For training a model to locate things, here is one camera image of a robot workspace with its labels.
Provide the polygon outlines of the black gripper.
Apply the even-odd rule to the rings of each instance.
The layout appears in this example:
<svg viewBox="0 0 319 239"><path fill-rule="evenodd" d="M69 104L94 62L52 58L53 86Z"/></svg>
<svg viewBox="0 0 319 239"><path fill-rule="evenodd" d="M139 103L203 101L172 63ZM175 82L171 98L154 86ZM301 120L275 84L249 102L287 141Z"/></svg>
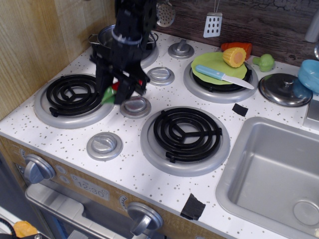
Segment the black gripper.
<svg viewBox="0 0 319 239"><path fill-rule="evenodd" d="M93 49L91 61L96 64L96 85L100 96L117 78L119 85L114 104L122 104L135 91L135 81L142 80L146 84L150 81L141 68L146 44L147 40L137 45L127 45L113 39L110 55L102 57Z"/></svg>

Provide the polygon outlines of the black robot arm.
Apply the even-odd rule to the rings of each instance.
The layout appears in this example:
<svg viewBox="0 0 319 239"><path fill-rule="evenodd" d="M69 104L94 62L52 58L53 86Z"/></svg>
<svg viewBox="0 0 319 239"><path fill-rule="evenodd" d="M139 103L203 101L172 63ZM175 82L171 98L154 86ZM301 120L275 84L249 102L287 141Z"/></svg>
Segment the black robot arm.
<svg viewBox="0 0 319 239"><path fill-rule="evenodd" d="M133 92L143 95L149 77L141 67L149 34L157 24L155 0L117 0L111 47L93 45L96 86L101 103L120 105Z"/></svg>

